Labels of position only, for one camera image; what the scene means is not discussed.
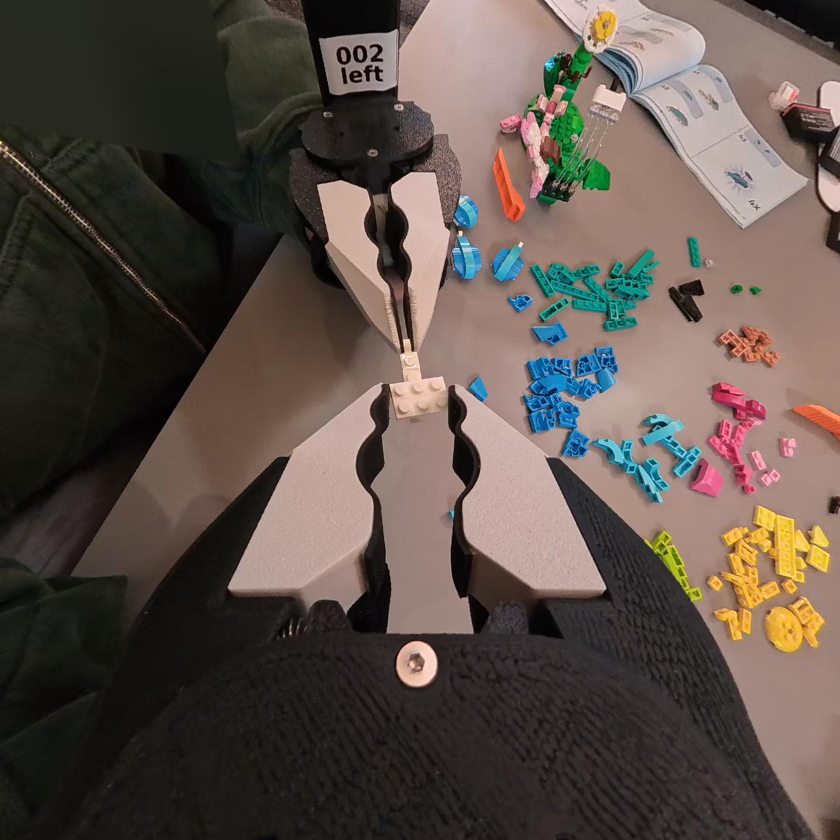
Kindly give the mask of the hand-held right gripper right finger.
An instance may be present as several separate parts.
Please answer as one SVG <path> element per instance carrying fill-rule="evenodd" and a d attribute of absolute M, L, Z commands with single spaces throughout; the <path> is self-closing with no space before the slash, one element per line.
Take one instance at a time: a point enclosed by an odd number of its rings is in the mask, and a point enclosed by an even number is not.
<path fill-rule="evenodd" d="M 503 602 L 597 599 L 606 592 L 552 462 L 463 386 L 448 390 L 455 503 L 451 562 L 473 613 Z"/>

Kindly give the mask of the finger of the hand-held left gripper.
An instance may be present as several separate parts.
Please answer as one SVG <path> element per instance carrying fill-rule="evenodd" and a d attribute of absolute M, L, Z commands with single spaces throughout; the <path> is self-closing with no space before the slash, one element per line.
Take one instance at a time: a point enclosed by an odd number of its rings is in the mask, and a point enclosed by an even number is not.
<path fill-rule="evenodd" d="M 411 172 L 388 192 L 387 244 L 403 281 L 407 338 L 418 350 L 434 315 L 449 230 L 434 172 Z"/>
<path fill-rule="evenodd" d="M 318 185 L 318 197 L 328 237 L 325 252 L 334 273 L 369 324 L 394 351 L 401 351 L 392 289 L 379 271 L 379 246 L 364 225 L 372 210 L 370 194 L 349 182 L 327 182 Z"/>

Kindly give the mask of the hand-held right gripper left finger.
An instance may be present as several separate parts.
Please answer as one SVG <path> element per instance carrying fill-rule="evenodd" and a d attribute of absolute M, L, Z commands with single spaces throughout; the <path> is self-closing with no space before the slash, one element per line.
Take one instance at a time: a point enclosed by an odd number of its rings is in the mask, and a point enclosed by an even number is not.
<path fill-rule="evenodd" d="M 382 507 L 372 489 L 390 419 L 370 388 L 292 451 L 228 583 L 237 597 L 289 596 L 349 610 L 388 582 Z"/>

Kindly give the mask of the wide white lego plate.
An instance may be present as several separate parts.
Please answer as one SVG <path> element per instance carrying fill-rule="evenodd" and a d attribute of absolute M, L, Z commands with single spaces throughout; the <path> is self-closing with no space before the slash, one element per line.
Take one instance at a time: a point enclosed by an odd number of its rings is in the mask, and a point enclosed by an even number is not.
<path fill-rule="evenodd" d="M 388 385 L 396 419 L 416 419 L 443 412 L 448 389 L 443 377 L 430 377 Z"/>

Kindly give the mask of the person's left forearm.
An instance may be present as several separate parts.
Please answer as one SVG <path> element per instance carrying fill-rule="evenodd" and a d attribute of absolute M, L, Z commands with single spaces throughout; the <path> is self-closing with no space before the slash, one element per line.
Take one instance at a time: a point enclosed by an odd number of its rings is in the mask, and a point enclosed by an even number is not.
<path fill-rule="evenodd" d="M 307 30 L 260 1 L 211 1 L 239 147 L 203 161 L 199 181 L 227 221 L 300 235 L 288 176 L 300 127 L 321 106 Z"/>

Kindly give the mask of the pile of light blue lego pieces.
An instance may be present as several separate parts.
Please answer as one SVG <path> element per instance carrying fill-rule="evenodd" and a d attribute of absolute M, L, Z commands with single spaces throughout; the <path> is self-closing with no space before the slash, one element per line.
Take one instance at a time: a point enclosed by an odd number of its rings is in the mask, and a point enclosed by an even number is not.
<path fill-rule="evenodd" d="M 697 446 L 686 448 L 676 437 L 677 433 L 684 430 L 683 423 L 668 415 L 657 413 L 645 418 L 644 424 L 649 426 L 649 432 L 642 436 L 641 443 L 645 446 L 662 445 L 674 456 L 675 463 L 671 471 L 675 477 L 685 477 L 699 465 L 702 450 Z M 650 501 L 663 501 L 663 494 L 670 488 L 670 484 L 662 476 L 656 458 L 635 459 L 633 440 L 626 439 L 617 443 L 610 438 L 597 438 L 591 441 L 591 445 L 605 452 L 610 465 L 618 467 L 624 474 L 632 477 Z"/>

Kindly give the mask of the pile of lime lego pieces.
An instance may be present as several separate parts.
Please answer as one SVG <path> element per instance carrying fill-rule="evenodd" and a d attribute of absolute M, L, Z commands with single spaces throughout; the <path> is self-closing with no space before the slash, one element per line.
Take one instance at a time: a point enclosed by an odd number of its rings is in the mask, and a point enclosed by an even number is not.
<path fill-rule="evenodd" d="M 663 561 L 665 567 L 674 575 L 689 599 L 692 602 L 702 600 L 703 595 L 700 589 L 691 586 L 689 583 L 685 562 L 676 545 L 673 543 L 671 535 L 666 531 L 662 531 L 652 542 L 645 540 L 645 543 Z"/>

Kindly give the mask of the pile of teal lego pieces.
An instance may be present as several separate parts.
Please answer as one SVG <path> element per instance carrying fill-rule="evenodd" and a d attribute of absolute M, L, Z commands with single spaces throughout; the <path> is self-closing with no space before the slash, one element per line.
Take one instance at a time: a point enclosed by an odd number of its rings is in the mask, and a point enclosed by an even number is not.
<path fill-rule="evenodd" d="M 637 307 L 651 297 L 658 264 L 649 248 L 631 265 L 617 261 L 605 274 L 596 264 L 577 269 L 558 263 L 548 269 L 532 265 L 530 274 L 548 301 L 539 313 L 540 323 L 572 308 L 599 315 L 606 332 L 633 329 L 638 325 Z"/>

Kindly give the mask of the built lego flower model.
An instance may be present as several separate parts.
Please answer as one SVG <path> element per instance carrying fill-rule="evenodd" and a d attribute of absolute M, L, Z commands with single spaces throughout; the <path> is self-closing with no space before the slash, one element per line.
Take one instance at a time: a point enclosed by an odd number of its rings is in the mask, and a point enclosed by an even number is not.
<path fill-rule="evenodd" d="M 597 157 L 611 127 L 620 119 L 625 93 L 601 84 L 584 112 L 574 96 L 587 78 L 595 56 L 613 42 L 615 10 L 595 7 L 584 19 L 581 41 L 574 52 L 558 52 L 542 70 L 542 92 L 522 115 L 500 122 L 504 133 L 519 133 L 532 166 L 529 196 L 553 205 L 567 203 L 578 189 L 606 192 L 611 173 Z"/>

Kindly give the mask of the pile of pink lego pieces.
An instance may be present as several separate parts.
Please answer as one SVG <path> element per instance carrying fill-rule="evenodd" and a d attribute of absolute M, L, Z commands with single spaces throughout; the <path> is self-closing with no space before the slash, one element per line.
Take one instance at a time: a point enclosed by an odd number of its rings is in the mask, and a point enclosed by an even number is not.
<path fill-rule="evenodd" d="M 758 449 L 749 450 L 747 437 L 767 419 L 767 409 L 735 385 L 726 382 L 715 383 L 710 396 L 713 402 L 727 408 L 731 417 L 720 420 L 717 431 L 709 436 L 708 445 L 712 452 L 730 465 L 737 487 L 752 495 L 759 485 L 771 487 L 781 480 L 780 471 L 768 465 Z M 792 458 L 796 454 L 797 441 L 794 437 L 781 437 L 780 457 Z M 723 475 L 708 458 L 700 457 L 695 478 L 689 488 L 695 492 L 718 498 L 724 484 Z"/>

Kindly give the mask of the pile of yellow lego pieces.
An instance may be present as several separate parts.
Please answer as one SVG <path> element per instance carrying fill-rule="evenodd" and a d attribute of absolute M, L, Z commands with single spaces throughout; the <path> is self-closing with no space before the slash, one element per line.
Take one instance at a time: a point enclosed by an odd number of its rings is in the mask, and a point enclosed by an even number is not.
<path fill-rule="evenodd" d="M 792 517 L 758 505 L 748 524 L 729 528 L 720 541 L 725 563 L 707 585 L 722 596 L 713 615 L 726 637 L 739 643 L 761 634 L 787 655 L 819 648 L 827 620 L 807 582 L 832 568 L 824 531 L 818 525 L 803 529 Z"/>

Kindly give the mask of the black angled lego piece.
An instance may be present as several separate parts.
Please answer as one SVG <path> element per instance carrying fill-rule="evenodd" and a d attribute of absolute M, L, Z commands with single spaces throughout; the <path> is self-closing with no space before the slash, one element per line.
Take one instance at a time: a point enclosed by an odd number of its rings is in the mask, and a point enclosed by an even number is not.
<path fill-rule="evenodd" d="M 670 299 L 689 322 L 702 320 L 703 315 L 697 305 L 696 298 L 702 297 L 704 294 L 705 290 L 700 279 L 682 283 L 678 287 L 668 288 Z"/>

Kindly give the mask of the pile of brown lego pieces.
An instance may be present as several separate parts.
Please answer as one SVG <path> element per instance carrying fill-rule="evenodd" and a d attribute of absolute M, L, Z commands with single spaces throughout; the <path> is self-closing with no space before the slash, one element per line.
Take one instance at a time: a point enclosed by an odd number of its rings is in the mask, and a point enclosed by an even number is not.
<path fill-rule="evenodd" d="M 732 358 L 745 363 L 763 363 L 773 368 L 781 355 L 772 349 L 773 339 L 765 331 L 743 326 L 739 332 L 728 330 L 717 337 L 717 343 L 725 347 Z"/>

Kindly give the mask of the orange brick separator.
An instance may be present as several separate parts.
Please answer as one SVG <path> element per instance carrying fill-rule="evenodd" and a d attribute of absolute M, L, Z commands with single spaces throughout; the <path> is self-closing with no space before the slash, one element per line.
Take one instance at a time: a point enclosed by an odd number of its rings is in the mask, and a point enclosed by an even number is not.
<path fill-rule="evenodd" d="M 497 185 L 502 211 L 505 218 L 516 223 L 527 210 L 526 203 L 516 189 L 508 169 L 502 148 L 499 148 L 492 163 L 492 174 Z"/>
<path fill-rule="evenodd" d="M 837 441 L 839 441 L 840 416 L 837 413 L 824 406 L 816 404 L 794 406 L 792 411 L 814 425 L 823 428 L 829 434 L 834 436 Z"/>

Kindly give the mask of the instruction booklet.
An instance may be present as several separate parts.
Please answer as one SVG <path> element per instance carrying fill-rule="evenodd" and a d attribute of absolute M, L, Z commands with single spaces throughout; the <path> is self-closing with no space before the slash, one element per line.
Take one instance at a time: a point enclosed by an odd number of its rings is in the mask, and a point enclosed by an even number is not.
<path fill-rule="evenodd" d="M 638 1 L 548 1 L 571 31 L 583 36 L 598 7 L 616 13 L 612 43 L 599 60 L 630 99 L 658 121 L 676 152 L 741 228 L 806 184 L 744 115 L 723 73 L 701 63 L 699 30 Z"/>

